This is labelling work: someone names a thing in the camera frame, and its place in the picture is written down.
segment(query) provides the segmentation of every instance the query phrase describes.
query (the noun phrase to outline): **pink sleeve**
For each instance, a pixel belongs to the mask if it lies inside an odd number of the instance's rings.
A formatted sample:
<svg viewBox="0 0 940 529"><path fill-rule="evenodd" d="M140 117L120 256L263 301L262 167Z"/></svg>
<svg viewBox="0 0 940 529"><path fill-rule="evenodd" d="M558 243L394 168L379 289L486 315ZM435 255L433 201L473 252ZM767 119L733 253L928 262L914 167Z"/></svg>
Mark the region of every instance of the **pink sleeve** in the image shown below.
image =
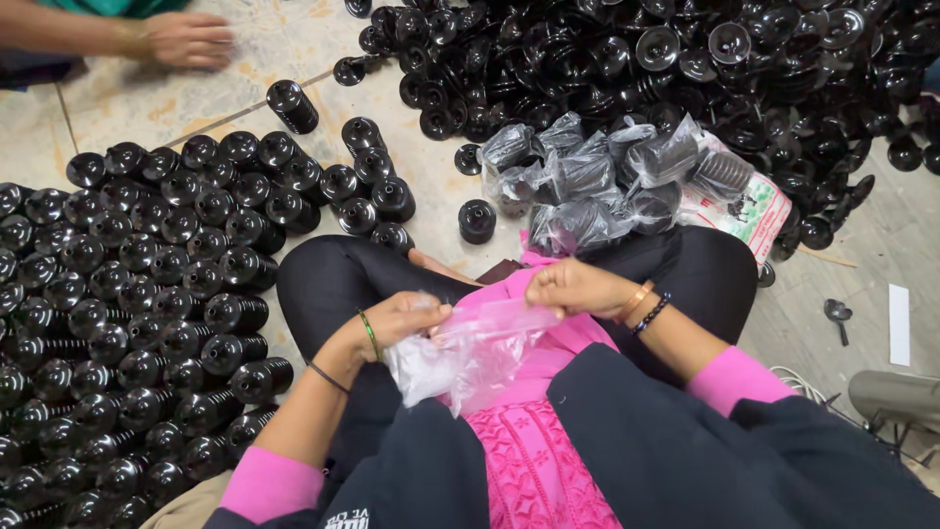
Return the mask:
<svg viewBox="0 0 940 529"><path fill-rule="evenodd" d="M252 446L235 468L219 506L261 524L316 506L322 487L319 469Z"/></svg>
<svg viewBox="0 0 940 529"><path fill-rule="evenodd" d="M743 398L775 402L796 395L790 386L734 345L692 378L685 390L725 417Z"/></svg>

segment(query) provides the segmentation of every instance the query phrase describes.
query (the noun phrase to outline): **pink embroidered top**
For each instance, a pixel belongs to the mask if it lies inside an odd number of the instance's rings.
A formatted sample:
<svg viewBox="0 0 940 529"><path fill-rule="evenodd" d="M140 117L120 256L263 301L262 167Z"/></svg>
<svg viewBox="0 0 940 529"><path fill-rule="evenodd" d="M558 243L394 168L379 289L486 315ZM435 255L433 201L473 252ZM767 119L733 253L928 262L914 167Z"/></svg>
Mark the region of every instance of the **pink embroidered top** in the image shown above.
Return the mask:
<svg viewBox="0 0 940 529"><path fill-rule="evenodd" d="M477 290L458 306L521 297L531 277L551 261L527 253L523 262L537 266ZM545 397L552 378L598 342L617 348L589 315L567 318L540 338L489 407L464 417L483 445L493 528L620 527ZM743 398L775 402L795 394L734 346L696 375L686 391L726 417ZM251 447L220 506L263 523L316 505L322 483L318 469Z"/></svg>

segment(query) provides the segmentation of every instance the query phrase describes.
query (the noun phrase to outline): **woman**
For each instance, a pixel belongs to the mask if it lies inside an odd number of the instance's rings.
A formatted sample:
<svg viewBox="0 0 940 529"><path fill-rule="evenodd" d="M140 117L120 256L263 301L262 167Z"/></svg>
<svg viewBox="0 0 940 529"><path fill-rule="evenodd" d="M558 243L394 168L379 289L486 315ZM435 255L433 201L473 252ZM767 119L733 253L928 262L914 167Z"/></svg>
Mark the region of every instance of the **woman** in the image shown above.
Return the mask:
<svg viewBox="0 0 940 529"><path fill-rule="evenodd" d="M756 290L744 244L689 227L586 259L480 287L362 239L303 243L277 290L311 367L206 527L936 526L896 459L729 345ZM456 420L399 409L376 351L507 297L567 317L506 391Z"/></svg>

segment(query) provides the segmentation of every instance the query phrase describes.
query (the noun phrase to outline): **black bangle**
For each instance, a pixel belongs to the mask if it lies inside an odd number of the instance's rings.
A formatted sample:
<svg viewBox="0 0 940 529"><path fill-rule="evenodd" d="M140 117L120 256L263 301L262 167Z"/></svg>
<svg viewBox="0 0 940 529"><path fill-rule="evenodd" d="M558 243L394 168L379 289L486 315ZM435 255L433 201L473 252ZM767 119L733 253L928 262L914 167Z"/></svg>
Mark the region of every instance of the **black bangle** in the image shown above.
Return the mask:
<svg viewBox="0 0 940 529"><path fill-rule="evenodd" d="M316 365L314 365L313 360L307 362L306 364L309 365L314 371L316 371L317 373L319 373L321 377L326 378L326 381L327 381L327 382L329 382L329 383L333 384L334 386L336 386L338 390L340 390L340 391L343 392L343 393L350 394L350 391L347 390L346 388L344 388L342 384L340 384L339 382L336 382L335 380L333 380L333 378L330 377L329 375L327 375L326 373L324 373L321 368L319 368L319 367L317 367Z"/></svg>
<svg viewBox="0 0 940 529"><path fill-rule="evenodd" d="M659 299L659 303L656 304L656 307L652 311L650 311L650 313L647 314L645 318L643 318L643 321L641 321L636 327L634 327L633 331L631 331L631 334L635 336L639 334L640 332L643 332L643 330L646 329L647 325L650 324L652 319L658 316L659 313L662 312L663 309L666 307L666 305L669 304L670 299L672 299L672 295L669 292L666 292L665 294L663 294L663 296L660 297Z"/></svg>

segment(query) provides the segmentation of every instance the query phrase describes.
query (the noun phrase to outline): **black pants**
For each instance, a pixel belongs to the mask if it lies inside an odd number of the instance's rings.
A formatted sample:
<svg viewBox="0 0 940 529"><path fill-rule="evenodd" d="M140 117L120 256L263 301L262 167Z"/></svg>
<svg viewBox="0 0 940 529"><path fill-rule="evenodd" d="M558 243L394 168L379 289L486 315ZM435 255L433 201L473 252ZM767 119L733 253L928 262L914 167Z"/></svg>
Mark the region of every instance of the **black pants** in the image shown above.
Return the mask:
<svg viewBox="0 0 940 529"><path fill-rule="evenodd" d="M712 334L734 344L757 292L757 266L747 245L718 230L679 227L637 237L580 258L630 281L653 280L657 293ZM454 304L478 287L441 276L402 259L367 239L325 235L304 242L281 263L277 296L290 334L310 360L357 309L400 291L424 291ZM644 373L681 382L630 331L600 322L620 352ZM349 406L330 457L340 475L375 454L401 395L384 365L367 364L352 386Z"/></svg>

